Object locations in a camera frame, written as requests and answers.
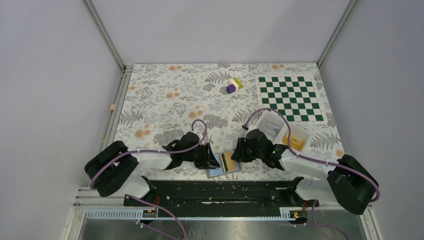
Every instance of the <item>green and white checkerboard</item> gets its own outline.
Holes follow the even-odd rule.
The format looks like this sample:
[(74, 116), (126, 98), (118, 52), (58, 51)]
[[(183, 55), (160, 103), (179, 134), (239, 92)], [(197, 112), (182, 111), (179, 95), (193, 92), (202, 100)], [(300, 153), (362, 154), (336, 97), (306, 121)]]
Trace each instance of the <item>green and white checkerboard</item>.
[(278, 110), (290, 122), (327, 123), (311, 75), (258, 75), (256, 88), (259, 105)]

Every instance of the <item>yellow object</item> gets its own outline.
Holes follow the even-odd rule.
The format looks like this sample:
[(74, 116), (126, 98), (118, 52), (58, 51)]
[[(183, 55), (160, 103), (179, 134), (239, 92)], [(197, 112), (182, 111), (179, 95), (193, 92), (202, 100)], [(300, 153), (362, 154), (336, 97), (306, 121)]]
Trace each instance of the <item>yellow object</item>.
[[(289, 133), (287, 132), (287, 134), (284, 136), (284, 138), (282, 139), (282, 144), (287, 145), (287, 138), (289, 138)], [(305, 140), (291, 134), (290, 135), (290, 146), (294, 149), (296, 149), (297, 151), (301, 151), (302, 148), (305, 145)]]
[(220, 155), (222, 162), (222, 169), (224, 172), (234, 171), (237, 169), (236, 162), (231, 159), (233, 152), (228, 151)]
[(243, 87), (242, 83), (237, 79), (237, 77), (232, 78), (236, 84), (238, 84), (238, 89), (241, 89)]

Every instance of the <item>floral tablecloth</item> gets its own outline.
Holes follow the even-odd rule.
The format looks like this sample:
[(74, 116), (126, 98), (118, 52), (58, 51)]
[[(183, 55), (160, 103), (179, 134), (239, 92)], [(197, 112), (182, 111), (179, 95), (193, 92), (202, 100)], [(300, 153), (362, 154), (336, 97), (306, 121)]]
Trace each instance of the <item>floral tablecloth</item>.
[[(302, 124), (312, 134), (304, 152), (317, 156), (344, 154), (330, 104), (315, 63), (288, 64), (136, 64), (125, 96), (114, 140), (131, 149), (158, 149), (191, 130), (195, 119), (208, 127), (206, 141), (215, 154), (236, 148), (246, 132), (243, 122), (259, 108), (256, 75), (311, 74), (316, 82), (327, 124)], [(240, 91), (226, 92), (229, 78), (243, 84)], [(195, 130), (202, 129), (196, 124)], [(259, 160), (242, 163), (242, 170), (212, 180), (292, 180), (309, 176), (271, 169)], [(208, 180), (205, 170), (183, 162), (171, 170), (145, 169), (136, 174), (151, 180)]]

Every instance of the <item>gray wall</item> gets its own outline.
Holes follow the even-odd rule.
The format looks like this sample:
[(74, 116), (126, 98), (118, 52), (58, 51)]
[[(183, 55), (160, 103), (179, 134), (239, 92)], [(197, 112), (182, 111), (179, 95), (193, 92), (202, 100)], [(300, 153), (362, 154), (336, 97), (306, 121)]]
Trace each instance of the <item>gray wall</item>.
[(126, 64), (317, 62), (349, 0), (93, 0)]
[(348, 154), (379, 181), (385, 240), (424, 239), (424, 2), (359, 1), (321, 68)]
[(79, 0), (3, 0), (0, 239), (57, 240), (119, 70)]

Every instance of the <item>black metal base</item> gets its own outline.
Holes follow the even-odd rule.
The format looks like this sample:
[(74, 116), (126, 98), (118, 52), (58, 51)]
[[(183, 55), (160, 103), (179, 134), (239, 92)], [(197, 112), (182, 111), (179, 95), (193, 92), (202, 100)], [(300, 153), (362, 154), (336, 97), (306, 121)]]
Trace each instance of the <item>black metal base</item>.
[[(297, 185), (294, 181), (150, 182), (156, 189), (151, 188), (143, 200), (154, 203), (158, 196), (159, 205), (177, 217), (280, 217), (280, 207), (301, 208), (305, 202), (290, 189)], [(132, 198), (125, 198), (123, 205), (143, 206)], [(169, 216), (159, 211), (158, 217)]]

